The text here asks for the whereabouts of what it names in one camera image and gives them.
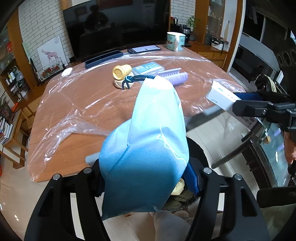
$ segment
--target purple brush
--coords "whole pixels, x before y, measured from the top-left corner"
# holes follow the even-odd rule
[[[169,69],[169,70],[158,72],[157,75],[164,77],[173,85],[179,85],[184,83],[188,79],[188,73],[187,72],[180,73],[180,70],[181,68]]]

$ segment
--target person's hand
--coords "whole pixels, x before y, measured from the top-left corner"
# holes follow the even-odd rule
[[[296,143],[291,140],[289,132],[284,132],[284,151],[286,161],[292,164],[296,160]]]

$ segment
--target speaker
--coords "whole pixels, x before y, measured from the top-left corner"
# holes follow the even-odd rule
[[[276,54],[276,59],[279,63],[279,66],[283,67],[284,66],[284,58],[283,58],[282,52]]]
[[[292,65],[292,60],[291,57],[289,55],[290,50],[285,50],[283,51],[283,60],[284,63],[286,64],[286,66],[291,66]]]
[[[290,50],[291,65],[296,66],[296,46]]]

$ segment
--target drawstring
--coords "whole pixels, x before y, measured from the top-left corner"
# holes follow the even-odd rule
[[[128,87],[128,89],[130,89],[130,86],[129,86],[128,83],[133,83],[133,82],[136,82],[136,81],[144,81],[146,78],[148,78],[148,79],[154,79],[155,76],[146,75],[146,74],[136,75],[136,76],[126,76],[124,78],[124,81],[122,82],[122,89],[124,90],[124,84],[125,83],[126,83],[126,86]]]

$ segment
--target white brick wall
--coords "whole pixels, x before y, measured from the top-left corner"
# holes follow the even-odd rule
[[[61,0],[25,0],[19,6],[19,22],[22,39],[36,69],[42,69],[37,48],[60,35],[66,59],[73,51],[66,30]]]
[[[170,14],[178,19],[179,24],[186,24],[195,14],[195,0],[171,0]]]

